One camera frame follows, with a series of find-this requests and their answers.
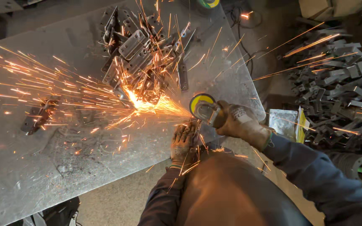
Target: brown leather glove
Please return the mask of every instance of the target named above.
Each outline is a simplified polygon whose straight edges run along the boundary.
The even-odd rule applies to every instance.
[[[226,122],[222,127],[216,129],[217,134],[241,138],[259,151],[268,145],[272,131],[269,127],[259,124],[254,113],[248,107],[229,105],[224,100],[219,100],[217,103],[226,114]]]
[[[171,168],[181,168],[182,165],[188,167],[193,161],[196,150],[191,149],[193,136],[198,124],[195,121],[178,125],[175,128],[173,139],[171,140]]]

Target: person's right hand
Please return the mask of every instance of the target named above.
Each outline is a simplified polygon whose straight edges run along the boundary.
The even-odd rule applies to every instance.
[[[225,124],[216,129],[217,134],[241,138],[251,146],[262,151],[269,143],[272,131],[259,124],[254,113],[245,106],[217,102],[226,115]]]

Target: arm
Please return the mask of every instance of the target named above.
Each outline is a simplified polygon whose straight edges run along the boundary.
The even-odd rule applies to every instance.
[[[263,153],[325,214],[325,224],[362,225],[362,183],[346,178],[327,155],[275,134]]]
[[[227,116],[218,134],[241,138],[263,152],[325,214],[327,225],[362,225],[361,182],[346,178],[325,154],[272,134],[249,107],[218,104]]]
[[[158,180],[148,196],[138,225],[174,225],[181,202],[184,177],[178,177],[179,168],[169,168]]]
[[[184,187],[184,177],[180,172],[183,166],[188,167],[193,161],[194,149],[191,147],[195,128],[196,123],[189,122],[175,129],[171,140],[172,165],[150,192],[138,225],[175,224]]]

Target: angle grinder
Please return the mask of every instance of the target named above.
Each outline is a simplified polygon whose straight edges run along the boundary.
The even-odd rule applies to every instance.
[[[216,129],[226,123],[227,113],[214,98],[206,93],[195,95],[189,102],[191,114]]]

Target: worker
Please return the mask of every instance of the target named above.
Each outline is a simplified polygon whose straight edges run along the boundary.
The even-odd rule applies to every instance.
[[[346,178],[324,153],[261,126],[247,107],[222,100],[218,104],[227,117],[216,132],[243,139],[272,160],[325,214],[325,225],[362,225],[360,181]],[[195,126],[177,127],[172,164],[150,192],[139,225],[311,225],[274,183],[239,157],[214,152],[203,161],[206,150],[194,153],[191,148]]]

